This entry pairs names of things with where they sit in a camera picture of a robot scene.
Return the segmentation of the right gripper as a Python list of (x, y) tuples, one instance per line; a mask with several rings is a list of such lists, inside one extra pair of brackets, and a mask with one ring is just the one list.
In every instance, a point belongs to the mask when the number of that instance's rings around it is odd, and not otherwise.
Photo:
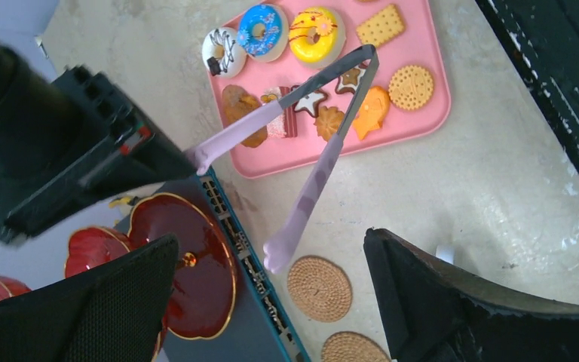
[(133, 104), (82, 66), (49, 82), (0, 44), (0, 241), (35, 237), (122, 192), (196, 168)]

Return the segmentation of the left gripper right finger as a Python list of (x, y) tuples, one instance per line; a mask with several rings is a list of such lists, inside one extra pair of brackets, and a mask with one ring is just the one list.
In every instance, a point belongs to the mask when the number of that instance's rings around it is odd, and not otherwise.
[(387, 229), (363, 249), (399, 361), (579, 361), (579, 305), (493, 283)]

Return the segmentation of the pink layered cake slice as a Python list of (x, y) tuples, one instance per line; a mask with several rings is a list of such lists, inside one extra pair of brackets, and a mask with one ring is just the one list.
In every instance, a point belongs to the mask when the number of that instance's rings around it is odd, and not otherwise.
[[(263, 92), (260, 100), (264, 103), (270, 103), (272, 100), (278, 100), (291, 91), (290, 87), (279, 86), (272, 87)], [(293, 106), (283, 110), (283, 113), (267, 124), (266, 130), (271, 138), (284, 139), (298, 136), (298, 125), (296, 113)]]

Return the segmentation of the pink silicone metal tongs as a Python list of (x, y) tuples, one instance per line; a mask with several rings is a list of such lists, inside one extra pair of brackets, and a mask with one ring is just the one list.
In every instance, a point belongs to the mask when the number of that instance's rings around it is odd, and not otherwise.
[(237, 147), (247, 137), (270, 123), (273, 118), (293, 109), (307, 96), (360, 65), (366, 65), (365, 75), (359, 82), (344, 118), (328, 141), (299, 137), (288, 146), (266, 146), (261, 152), (246, 157), (246, 160), (254, 165), (271, 162), (275, 170), (291, 169), (295, 161), (300, 165), (314, 166), (285, 224), (265, 242), (263, 247), (264, 266), (274, 274), (280, 272), (293, 258), (308, 220), (340, 156), (346, 134), (372, 85), (379, 65), (375, 47), (371, 44), (362, 45), (318, 72), (300, 70), (297, 66), (282, 70), (267, 69), (266, 72), (272, 80), (288, 80), (297, 87), (279, 100), (272, 100), (253, 110), (208, 140), (185, 151), (185, 156), (195, 166), (198, 174), (206, 173), (219, 156)]

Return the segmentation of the left woven rattan coaster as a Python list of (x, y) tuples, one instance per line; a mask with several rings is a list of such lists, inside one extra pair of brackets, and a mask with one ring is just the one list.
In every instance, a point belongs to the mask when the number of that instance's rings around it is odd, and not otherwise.
[(383, 349), (370, 338), (351, 331), (332, 334), (321, 350), (323, 362), (390, 362)]

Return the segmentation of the woven rattan coaster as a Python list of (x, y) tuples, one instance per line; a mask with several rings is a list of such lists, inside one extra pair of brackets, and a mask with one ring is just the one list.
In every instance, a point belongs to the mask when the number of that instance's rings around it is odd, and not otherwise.
[(321, 350), (323, 362), (390, 362), (383, 349), (370, 338), (351, 331), (332, 334)]
[(353, 301), (346, 273), (320, 256), (297, 259), (288, 271), (286, 287), (295, 306), (308, 318), (319, 322), (341, 320)]

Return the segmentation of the brown baked bread piece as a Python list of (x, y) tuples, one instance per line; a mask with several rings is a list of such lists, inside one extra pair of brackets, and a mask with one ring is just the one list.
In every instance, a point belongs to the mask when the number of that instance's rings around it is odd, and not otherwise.
[[(227, 125), (233, 124), (261, 106), (259, 100), (236, 84), (229, 84), (222, 90), (222, 111)], [(266, 127), (260, 128), (241, 144), (248, 148), (260, 146), (268, 138)]]

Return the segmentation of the white chocolate donut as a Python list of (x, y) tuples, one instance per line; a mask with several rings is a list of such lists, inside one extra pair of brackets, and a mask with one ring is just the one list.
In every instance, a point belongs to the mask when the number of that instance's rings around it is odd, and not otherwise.
[(237, 31), (219, 27), (210, 31), (202, 44), (201, 59), (213, 77), (234, 78), (244, 68), (247, 53), (237, 43)]

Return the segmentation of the blue frosted donut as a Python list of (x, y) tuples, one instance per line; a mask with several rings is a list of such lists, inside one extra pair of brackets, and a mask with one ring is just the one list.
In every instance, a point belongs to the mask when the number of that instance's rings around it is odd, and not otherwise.
[(260, 4), (248, 9), (240, 19), (237, 43), (260, 63), (275, 61), (288, 43), (289, 24), (277, 5)]

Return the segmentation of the white iced star cookie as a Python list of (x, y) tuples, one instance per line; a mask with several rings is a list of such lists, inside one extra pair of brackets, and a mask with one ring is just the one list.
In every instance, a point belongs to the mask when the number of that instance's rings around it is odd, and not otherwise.
[(304, 97), (302, 97), (297, 103), (293, 105), (293, 111), (307, 112), (312, 118), (317, 118), (319, 116), (320, 105), (329, 99), (329, 94), (321, 89), (315, 90)]

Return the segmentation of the yellow frosted donut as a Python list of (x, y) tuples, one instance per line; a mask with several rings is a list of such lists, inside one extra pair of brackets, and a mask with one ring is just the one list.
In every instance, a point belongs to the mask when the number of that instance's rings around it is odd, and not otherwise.
[(346, 42), (345, 23), (333, 8), (306, 8), (298, 12), (289, 25), (288, 42), (303, 66), (322, 69), (342, 53)]

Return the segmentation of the brown centred star cookie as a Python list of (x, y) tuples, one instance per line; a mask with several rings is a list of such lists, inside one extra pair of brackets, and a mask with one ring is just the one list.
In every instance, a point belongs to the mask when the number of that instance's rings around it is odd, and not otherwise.
[(360, 81), (366, 73), (367, 65), (361, 63), (354, 68), (348, 70), (338, 77), (337, 85), (335, 86), (336, 94), (355, 94)]

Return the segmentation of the round biscuit near fish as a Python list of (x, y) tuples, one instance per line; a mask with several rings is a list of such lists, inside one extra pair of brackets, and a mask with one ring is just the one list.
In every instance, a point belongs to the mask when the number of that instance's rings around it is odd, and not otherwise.
[(388, 85), (391, 102), (399, 109), (414, 111), (423, 107), (433, 96), (434, 79), (431, 72), (418, 65), (398, 69)]

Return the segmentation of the square yellow biscuit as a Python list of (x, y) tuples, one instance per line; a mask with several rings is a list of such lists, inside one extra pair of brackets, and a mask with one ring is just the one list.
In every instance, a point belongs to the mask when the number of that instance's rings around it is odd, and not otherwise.
[(395, 4), (389, 4), (362, 22), (356, 28), (356, 34), (362, 45), (371, 44), (379, 48), (402, 35), (405, 30), (406, 23), (400, 9)]

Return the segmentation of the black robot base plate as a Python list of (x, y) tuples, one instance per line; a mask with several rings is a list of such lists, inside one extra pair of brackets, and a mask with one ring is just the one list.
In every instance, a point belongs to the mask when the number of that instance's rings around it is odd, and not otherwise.
[(477, 5), (579, 173), (579, 0)]

